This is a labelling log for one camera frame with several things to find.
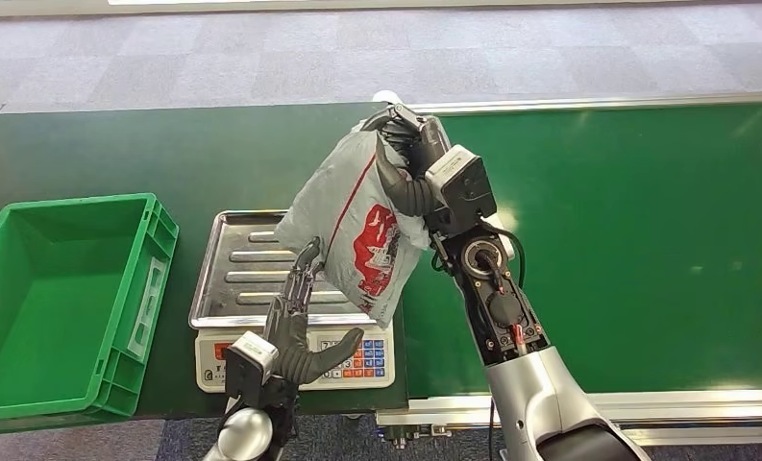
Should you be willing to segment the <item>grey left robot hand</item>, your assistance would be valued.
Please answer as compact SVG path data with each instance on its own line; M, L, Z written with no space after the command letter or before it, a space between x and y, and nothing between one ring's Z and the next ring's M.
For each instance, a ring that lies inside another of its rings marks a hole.
M352 328L335 345L313 351L307 340L308 306L312 288L323 263L318 237L297 253L282 291L271 303L264 335L278 349L274 373L296 385L310 384L351 358L361 345L364 331Z

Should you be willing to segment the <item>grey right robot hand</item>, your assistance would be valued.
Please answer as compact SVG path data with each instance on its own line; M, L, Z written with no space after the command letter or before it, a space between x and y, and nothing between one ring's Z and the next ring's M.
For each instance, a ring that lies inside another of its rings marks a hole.
M450 149L439 118L402 103L389 103L365 120L363 132L377 135L375 163L381 187L406 216L427 216L444 204L426 180L426 171Z

